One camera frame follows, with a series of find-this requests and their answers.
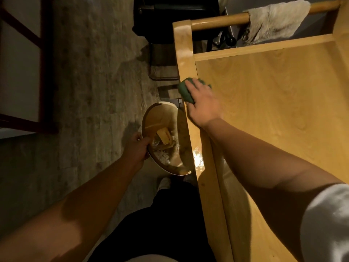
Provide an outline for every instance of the person's left hand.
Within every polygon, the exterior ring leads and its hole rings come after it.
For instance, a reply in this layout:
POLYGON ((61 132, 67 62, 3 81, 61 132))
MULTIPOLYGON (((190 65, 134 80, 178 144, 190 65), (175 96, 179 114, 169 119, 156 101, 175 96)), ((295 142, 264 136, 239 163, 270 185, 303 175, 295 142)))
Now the person's left hand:
POLYGON ((150 142, 149 137, 142 138, 140 132, 135 132, 124 148, 121 159, 133 165, 135 173, 143 167, 143 161, 147 158, 147 145, 150 142))

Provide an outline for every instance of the hand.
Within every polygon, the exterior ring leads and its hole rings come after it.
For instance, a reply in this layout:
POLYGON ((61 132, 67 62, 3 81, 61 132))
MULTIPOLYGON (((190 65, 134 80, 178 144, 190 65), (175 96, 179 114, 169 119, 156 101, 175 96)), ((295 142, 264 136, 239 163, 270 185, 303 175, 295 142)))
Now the hand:
POLYGON ((187 103, 189 116, 195 124, 205 129, 210 121, 222 117, 220 104, 211 88, 200 83, 198 79, 193 78, 193 82, 196 87, 188 80, 185 81, 195 103, 187 103))
POLYGON ((135 132, 124 148, 122 160, 133 165, 134 172, 138 172, 143 167, 143 161, 147 158, 147 145, 151 142, 149 137, 142 139, 140 132, 135 132))

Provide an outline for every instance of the person's right arm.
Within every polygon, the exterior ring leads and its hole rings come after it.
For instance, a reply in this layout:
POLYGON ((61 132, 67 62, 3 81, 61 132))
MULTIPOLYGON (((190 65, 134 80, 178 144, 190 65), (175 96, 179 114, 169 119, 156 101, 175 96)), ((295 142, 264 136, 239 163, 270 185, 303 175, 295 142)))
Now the person's right arm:
POLYGON ((187 103, 191 119, 220 147, 270 228, 302 260, 299 234, 306 207, 323 189, 342 181, 224 121, 212 90, 193 80, 196 88, 186 81, 195 101, 195 105, 187 103))

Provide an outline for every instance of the black pants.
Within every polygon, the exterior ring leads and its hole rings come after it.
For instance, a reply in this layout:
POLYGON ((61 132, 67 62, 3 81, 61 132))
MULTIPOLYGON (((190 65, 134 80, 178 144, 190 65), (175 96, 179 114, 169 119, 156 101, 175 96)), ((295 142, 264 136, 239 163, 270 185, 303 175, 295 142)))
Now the black pants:
POLYGON ((161 189, 153 204, 126 216, 95 249, 89 262, 127 261, 157 254, 182 261, 215 261, 197 189, 178 182, 161 189))

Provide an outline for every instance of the bucket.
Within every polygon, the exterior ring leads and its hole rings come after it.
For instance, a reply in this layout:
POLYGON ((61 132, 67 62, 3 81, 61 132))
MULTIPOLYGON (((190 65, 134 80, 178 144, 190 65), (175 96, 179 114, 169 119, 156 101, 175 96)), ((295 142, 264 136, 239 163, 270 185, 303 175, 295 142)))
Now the bucket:
POLYGON ((194 171, 194 160, 188 124, 185 112, 170 102, 158 102, 151 105, 142 119, 142 136, 154 140, 156 132, 167 127, 176 142, 178 149, 169 155, 170 164, 165 165, 155 156, 152 145, 147 146, 150 157, 166 172, 173 175, 188 175, 194 171))

